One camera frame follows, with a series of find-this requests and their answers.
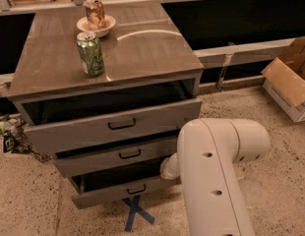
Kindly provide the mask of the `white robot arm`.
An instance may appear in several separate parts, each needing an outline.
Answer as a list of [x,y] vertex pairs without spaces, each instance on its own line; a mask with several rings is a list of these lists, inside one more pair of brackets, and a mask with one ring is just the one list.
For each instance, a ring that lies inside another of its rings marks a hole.
[[200,118],[183,126],[160,175],[181,180],[191,236],[255,236],[233,164],[259,159],[270,147],[266,128],[249,119]]

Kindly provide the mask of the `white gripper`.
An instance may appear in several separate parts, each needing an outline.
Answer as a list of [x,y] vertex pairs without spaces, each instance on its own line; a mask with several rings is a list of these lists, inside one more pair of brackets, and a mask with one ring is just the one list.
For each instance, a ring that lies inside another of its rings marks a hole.
[[174,180],[179,175],[179,163],[176,158],[168,157],[160,165],[160,176],[163,179]]

